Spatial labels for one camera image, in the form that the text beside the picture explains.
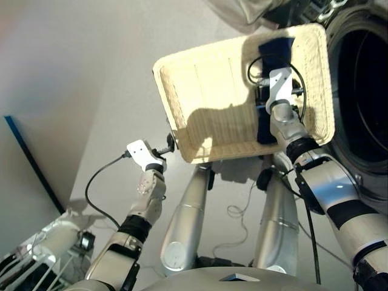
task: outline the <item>washing machine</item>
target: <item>washing machine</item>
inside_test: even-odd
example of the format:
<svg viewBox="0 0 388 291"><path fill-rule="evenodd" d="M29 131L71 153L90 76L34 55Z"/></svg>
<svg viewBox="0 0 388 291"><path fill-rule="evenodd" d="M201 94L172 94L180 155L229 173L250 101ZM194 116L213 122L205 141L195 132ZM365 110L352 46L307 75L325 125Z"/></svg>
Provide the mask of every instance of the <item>washing machine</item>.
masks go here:
<svg viewBox="0 0 388 291"><path fill-rule="evenodd" d="M290 0L265 17L325 27L335 113L327 150L352 173L361 199L388 214L388 1Z"/></svg>

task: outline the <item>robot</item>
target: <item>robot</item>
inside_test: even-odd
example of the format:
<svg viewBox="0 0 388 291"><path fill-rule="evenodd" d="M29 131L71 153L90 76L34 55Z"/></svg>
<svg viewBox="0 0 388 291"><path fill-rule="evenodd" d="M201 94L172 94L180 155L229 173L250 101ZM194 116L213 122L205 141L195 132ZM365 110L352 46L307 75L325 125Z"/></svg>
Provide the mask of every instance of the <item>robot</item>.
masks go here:
<svg viewBox="0 0 388 291"><path fill-rule="evenodd" d="M301 196L311 211L327 216L353 266L355 282L365 291L388 290L387 218L360 201L352 175L308 134L290 105L291 69L273 70L269 77L266 111L270 114L270 131L293 164ZM142 245L161 214L166 191L163 173L167 166L162 153L152 150L145 141L129 144L127 152L143 171L137 201L89 268L85 280L67 291L133 289ZM165 273L176 274L145 290L280 290L284 286L325 290L287 272L259 269L257 258L255 267L191 269L201 233L209 176L210 166L196 168L167 231L161 260Z"/></svg>

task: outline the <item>wicker basket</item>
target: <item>wicker basket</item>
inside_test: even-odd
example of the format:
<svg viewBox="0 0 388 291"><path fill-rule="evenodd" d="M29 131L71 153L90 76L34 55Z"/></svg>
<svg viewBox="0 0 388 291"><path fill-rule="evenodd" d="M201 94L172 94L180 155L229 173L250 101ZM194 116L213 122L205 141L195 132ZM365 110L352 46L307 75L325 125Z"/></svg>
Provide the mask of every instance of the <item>wicker basket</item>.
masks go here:
<svg viewBox="0 0 388 291"><path fill-rule="evenodd" d="M192 48L156 62L156 84L185 161L197 164L279 150L277 144L256 141L255 90L246 72L258 56L258 45L285 36L295 38L291 62L306 83L306 128L318 144L332 139L326 34L320 25L307 24ZM303 97L295 99L301 110Z"/></svg>

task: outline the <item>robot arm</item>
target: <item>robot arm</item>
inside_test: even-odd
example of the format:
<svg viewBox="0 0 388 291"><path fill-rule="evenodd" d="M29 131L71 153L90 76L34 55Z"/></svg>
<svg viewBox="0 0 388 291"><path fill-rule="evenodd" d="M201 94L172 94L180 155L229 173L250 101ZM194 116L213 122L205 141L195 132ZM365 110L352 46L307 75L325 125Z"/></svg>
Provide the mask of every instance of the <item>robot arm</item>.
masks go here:
<svg viewBox="0 0 388 291"><path fill-rule="evenodd" d="M325 214L364 290L388 287L388 220L362 203L351 174L309 136L292 110L289 68L270 74L270 131L296 171L296 183L309 209Z"/></svg>
<svg viewBox="0 0 388 291"><path fill-rule="evenodd" d="M149 230L160 217L166 192L163 172L166 161L143 140L127 146L133 160L143 170L138 185L138 197L97 259L90 266L85 280L69 290L132 290L139 271L137 260Z"/></svg>

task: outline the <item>white floor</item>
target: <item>white floor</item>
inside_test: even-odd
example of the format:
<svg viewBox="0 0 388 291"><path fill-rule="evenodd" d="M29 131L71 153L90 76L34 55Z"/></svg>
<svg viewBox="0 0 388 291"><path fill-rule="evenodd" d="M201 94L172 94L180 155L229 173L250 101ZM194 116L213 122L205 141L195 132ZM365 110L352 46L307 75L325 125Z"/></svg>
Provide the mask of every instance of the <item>white floor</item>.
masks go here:
<svg viewBox="0 0 388 291"><path fill-rule="evenodd" d="M44 78L51 80L49 74L58 74L55 76L65 83L60 83L61 87L53 82L56 80L53 78L50 81L53 87L38 87L34 94L42 96L45 93L45 102L49 102L51 96L69 98L61 98L55 105L43 102L42 105L47 105L46 112L36 110L31 114L34 108L28 108L29 113L25 114L18 106L10 108L18 117L49 181L53 181L53 187L60 193L61 201L83 215L96 215L90 228L97 236L93 255L96 256L115 230L110 222L86 206L84 189L87 181L95 170L118 157L125 146L136 139L145 138L158 149L166 146L169 126L153 80L153 64L170 53L236 37L240 33L223 23L202 1L112 0L69 1L69 4L60 4L59 1L55 7L49 2L37 1L39 9L30 8L28 19L33 21L24 24L23 29L28 31L32 24L41 27L21 36L31 38L30 42L34 43L34 33L38 31L39 35L44 35L45 41L55 39L48 47L29 48L44 64L47 54L58 50L51 55L55 61L50 65L59 71L42 67L41 74L47 76L42 76L39 81L45 84ZM58 33L47 33L50 29L56 29ZM11 48L9 54L15 54L15 48ZM27 58L24 55L20 53L13 59ZM21 68L19 75L25 71L24 67ZM61 76L68 76L66 74L71 78L63 81ZM63 89L69 84L73 86L71 90ZM38 135L43 128L48 130ZM151 230L141 255L140 264L145 268L138 276L136 290L159 279L161 243L193 170L192 165L182 160L179 151L166 157L167 199L162 216ZM247 161L236 163L236 169L241 169ZM257 159L248 161L256 169L259 167L257 163ZM140 173L141 169L133 161L120 161L95 179L91 199L122 221L135 198ZM220 175L216 177L214 189L208 194L199 255L211 256L215 245L234 242L243 236L239 221L227 216L226 207L229 204L244 206L252 182L248 179L241 184L223 181ZM243 264L253 258L264 201L265 194L255 189L245 218L248 240L234 249L220 250L220 257ZM301 223L307 227L300 201L298 210ZM343 258L326 218L314 215L313 219L318 241ZM320 249L319 254L323 286L333 291L352 290L350 271ZM302 232L299 235L298 276L306 281L315 280L310 240Z"/></svg>

